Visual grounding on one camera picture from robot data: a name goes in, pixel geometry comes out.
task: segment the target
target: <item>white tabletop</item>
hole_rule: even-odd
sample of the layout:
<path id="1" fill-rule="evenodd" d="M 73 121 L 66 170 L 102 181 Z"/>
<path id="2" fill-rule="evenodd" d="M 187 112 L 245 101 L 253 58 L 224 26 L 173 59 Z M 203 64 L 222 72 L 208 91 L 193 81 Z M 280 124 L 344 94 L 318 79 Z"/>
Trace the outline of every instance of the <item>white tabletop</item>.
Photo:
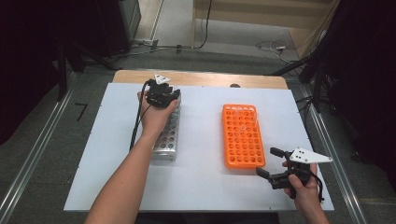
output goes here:
<path id="1" fill-rule="evenodd" d="M 129 152 L 141 84 L 107 86 L 92 133 L 70 189 L 65 211 L 88 211 L 102 186 Z M 179 86 L 182 94 L 176 161 L 152 161 L 141 211 L 295 210 L 283 189 L 272 189 L 254 170 L 227 169 L 223 158 L 221 110 L 225 104 L 255 105 L 266 165 L 286 168 L 270 147 L 312 150 L 291 91 Z M 324 186 L 322 207 L 333 210 Z"/>

